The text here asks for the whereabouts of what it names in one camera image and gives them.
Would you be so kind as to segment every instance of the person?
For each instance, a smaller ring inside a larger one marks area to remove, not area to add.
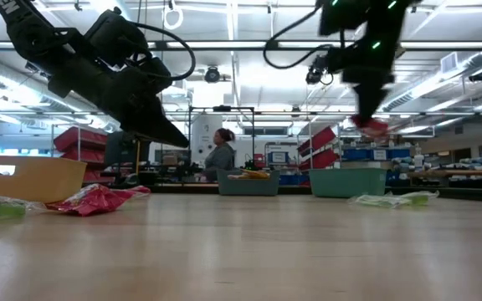
[[[234,151],[228,142],[235,141],[235,134],[231,130],[218,129],[215,131],[213,143],[215,149],[204,161],[205,169],[202,171],[207,181],[217,180],[217,170],[231,171],[234,164]]]

